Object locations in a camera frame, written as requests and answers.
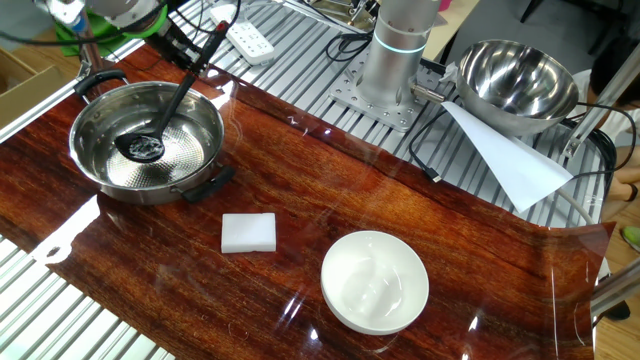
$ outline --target white paper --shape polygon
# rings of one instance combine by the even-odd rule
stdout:
[[[573,177],[555,161],[515,137],[505,137],[452,102],[442,106],[460,124],[518,212],[558,190]]]

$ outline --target metal rod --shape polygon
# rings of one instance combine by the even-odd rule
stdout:
[[[640,291],[640,258],[596,286],[591,316],[597,317]]]
[[[638,74],[640,74],[640,45],[636,47],[607,87],[604,88],[596,104],[613,106]],[[592,107],[588,109],[584,120],[569,134],[569,140],[564,147],[563,155],[567,158],[572,158],[587,136],[608,112],[609,110],[601,108]]]

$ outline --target metal mounting plate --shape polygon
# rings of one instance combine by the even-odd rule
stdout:
[[[424,100],[414,98],[412,101],[403,102],[399,106],[382,108],[376,104],[369,103],[356,94],[354,79],[364,65],[368,55],[369,52],[364,51],[351,61],[331,85],[329,96],[336,102],[374,118],[399,132],[409,131],[418,118],[420,109],[426,103]]]

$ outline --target stainless steel pan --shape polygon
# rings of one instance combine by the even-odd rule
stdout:
[[[126,82],[121,70],[94,74],[75,86],[87,107],[69,134],[71,157],[80,170],[110,197],[133,204],[154,205],[183,198],[200,201],[219,190],[234,175],[218,167],[224,125],[220,113],[202,94],[190,90],[163,134],[165,155],[155,163],[140,164],[122,156],[113,140],[159,119],[177,84],[140,82],[111,90],[89,102],[86,93],[107,80]]]

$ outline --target white sponge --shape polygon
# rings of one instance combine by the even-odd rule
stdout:
[[[222,215],[222,253],[276,251],[276,214]]]

